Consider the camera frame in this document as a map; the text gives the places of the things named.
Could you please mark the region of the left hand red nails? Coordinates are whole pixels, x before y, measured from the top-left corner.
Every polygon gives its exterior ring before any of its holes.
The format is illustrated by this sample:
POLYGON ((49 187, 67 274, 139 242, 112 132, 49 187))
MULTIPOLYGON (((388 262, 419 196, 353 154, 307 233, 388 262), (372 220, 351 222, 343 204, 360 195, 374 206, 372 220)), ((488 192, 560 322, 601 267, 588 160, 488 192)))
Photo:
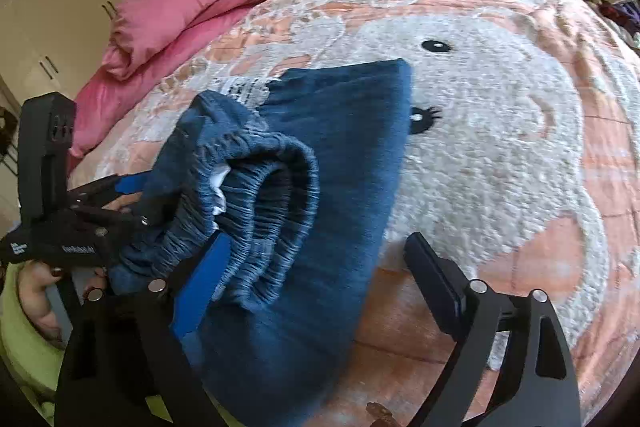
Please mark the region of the left hand red nails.
MULTIPOLYGON (((120 196, 103 208, 128 213, 129 206, 137 202, 141 192, 120 196)), ((54 286, 62 279, 63 271, 51 268, 47 263, 29 261, 21 269, 17 277, 17 292, 22 310, 29 322, 38 329, 40 335, 50 343, 62 343, 62 329, 56 317, 46 290, 54 286)), ((92 277, 88 280, 83 290, 84 295, 93 289, 104 289, 106 283, 106 271, 102 268, 94 268, 92 277)))

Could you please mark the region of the green sleeve forearm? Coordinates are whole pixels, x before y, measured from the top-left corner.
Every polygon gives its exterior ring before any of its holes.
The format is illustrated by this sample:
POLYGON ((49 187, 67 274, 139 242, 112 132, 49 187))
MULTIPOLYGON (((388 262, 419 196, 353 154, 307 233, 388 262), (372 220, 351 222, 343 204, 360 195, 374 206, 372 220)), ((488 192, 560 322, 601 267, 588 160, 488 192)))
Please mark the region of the green sleeve forearm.
POLYGON ((9 265, 1 293, 1 356, 18 389, 54 425, 54 401, 64 351, 45 340, 23 312, 18 297, 21 265, 9 265))

